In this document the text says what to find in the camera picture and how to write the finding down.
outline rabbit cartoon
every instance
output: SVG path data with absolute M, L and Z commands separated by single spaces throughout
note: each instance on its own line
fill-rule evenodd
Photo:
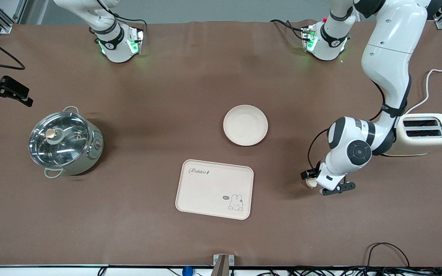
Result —
M 243 211 L 243 200 L 241 194 L 234 194 L 231 196 L 231 202 L 229 203 L 228 209 Z

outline tray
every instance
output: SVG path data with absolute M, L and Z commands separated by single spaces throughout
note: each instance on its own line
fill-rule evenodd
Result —
M 253 170 L 188 159 L 182 165 L 175 206 L 179 211 L 245 220 L 250 215 Z

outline green led light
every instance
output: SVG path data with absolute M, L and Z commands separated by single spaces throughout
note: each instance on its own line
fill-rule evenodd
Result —
M 344 50 L 345 43 L 347 42 L 347 38 L 342 42 L 342 47 L 340 48 L 340 52 Z
M 137 49 L 137 43 L 134 42 L 134 41 L 130 41 L 130 40 L 127 40 L 127 42 L 128 42 L 128 44 L 129 44 L 130 51 L 131 51 L 133 54 L 137 53 L 137 52 L 138 52 L 138 49 Z
M 105 54 L 105 50 L 103 49 L 102 43 L 100 40 L 98 41 L 98 45 L 100 45 L 100 48 L 102 49 L 102 54 Z
M 313 49 L 315 48 L 315 44 L 318 41 L 318 38 L 316 37 L 316 35 L 313 36 L 313 38 L 308 42 L 308 51 L 313 51 Z

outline glass lid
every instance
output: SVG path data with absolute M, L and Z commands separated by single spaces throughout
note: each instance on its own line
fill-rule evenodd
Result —
M 90 139 L 90 130 L 83 117 L 74 112 L 57 112 L 33 128 L 28 150 L 35 163 L 59 168 L 81 156 Z

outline pot handle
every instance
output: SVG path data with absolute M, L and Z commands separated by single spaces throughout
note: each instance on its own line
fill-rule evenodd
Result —
M 50 176 L 49 175 L 49 171 L 58 171 L 59 173 L 56 174 L 55 176 Z M 59 177 L 62 173 L 63 173 L 64 169 L 63 168 L 58 168 L 58 169 L 54 169 L 54 168 L 44 168 L 44 175 L 47 178 L 56 178 Z
M 79 109 L 74 105 L 69 105 L 68 107 L 64 108 L 63 111 L 67 111 L 68 109 L 73 109 L 73 108 L 76 110 L 76 114 L 79 114 Z

